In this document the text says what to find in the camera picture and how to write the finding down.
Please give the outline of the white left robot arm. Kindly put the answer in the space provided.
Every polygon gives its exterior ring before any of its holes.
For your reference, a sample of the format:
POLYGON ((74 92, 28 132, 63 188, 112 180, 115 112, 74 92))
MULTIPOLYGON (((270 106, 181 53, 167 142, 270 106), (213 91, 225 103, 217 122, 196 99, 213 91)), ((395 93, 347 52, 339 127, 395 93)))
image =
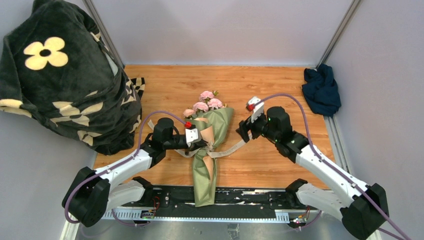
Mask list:
POLYGON ((172 119, 160 118, 144 142, 128 156, 98 169, 80 169, 62 200, 66 219, 91 227, 105 213, 124 204, 149 206, 154 187, 135 175, 157 165, 168 150, 198 150, 208 144, 202 139, 199 123, 187 121, 184 127, 185 133, 180 134, 172 119))

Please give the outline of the pink fake flower bunch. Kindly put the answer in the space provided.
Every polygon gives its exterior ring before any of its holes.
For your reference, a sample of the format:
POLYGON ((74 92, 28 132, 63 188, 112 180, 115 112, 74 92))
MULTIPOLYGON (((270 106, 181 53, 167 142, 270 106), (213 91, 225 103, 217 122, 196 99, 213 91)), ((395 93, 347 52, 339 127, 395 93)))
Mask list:
POLYGON ((227 104, 223 103, 217 96, 219 92, 217 90, 205 90, 199 97, 198 101, 192 105, 191 108, 185 109, 183 117, 186 119, 194 119, 202 113, 207 113, 212 110, 218 110, 226 108, 227 104))

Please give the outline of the green and peach wrapping paper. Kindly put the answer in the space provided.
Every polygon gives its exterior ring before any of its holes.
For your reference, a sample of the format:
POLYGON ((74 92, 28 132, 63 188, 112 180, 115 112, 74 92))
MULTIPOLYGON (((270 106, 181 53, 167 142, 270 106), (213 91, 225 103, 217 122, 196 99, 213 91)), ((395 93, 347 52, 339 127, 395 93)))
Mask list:
POLYGON ((227 137, 228 129, 234 115, 234 109, 223 107, 204 112, 189 122, 196 126, 200 136, 206 141, 192 160, 192 178, 194 189, 194 205, 205 207, 215 202, 217 183, 217 161, 211 157, 227 137))

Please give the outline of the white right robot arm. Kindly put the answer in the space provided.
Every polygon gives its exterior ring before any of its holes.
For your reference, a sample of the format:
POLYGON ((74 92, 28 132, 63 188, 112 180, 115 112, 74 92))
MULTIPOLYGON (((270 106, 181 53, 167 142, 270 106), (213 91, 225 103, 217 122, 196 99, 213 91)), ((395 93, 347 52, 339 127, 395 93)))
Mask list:
POLYGON ((303 134, 293 130, 289 114, 274 106, 267 111, 249 103, 251 116, 239 123, 236 132, 245 142, 264 137, 280 155, 313 173, 329 190, 322 190, 304 179, 297 179, 285 189, 286 204, 292 209, 301 205, 321 210, 341 221, 358 240, 365 240, 389 217, 385 189, 369 185, 329 160, 303 134))

